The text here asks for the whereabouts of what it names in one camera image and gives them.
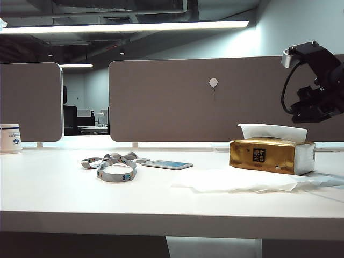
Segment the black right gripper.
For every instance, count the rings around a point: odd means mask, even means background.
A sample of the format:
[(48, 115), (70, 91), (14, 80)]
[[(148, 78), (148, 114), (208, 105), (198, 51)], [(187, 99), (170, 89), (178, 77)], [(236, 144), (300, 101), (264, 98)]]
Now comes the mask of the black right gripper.
[(319, 123), (343, 113), (343, 63), (318, 44), (304, 44), (303, 52), (319, 88), (306, 86), (297, 91), (300, 102), (291, 105), (292, 121)]

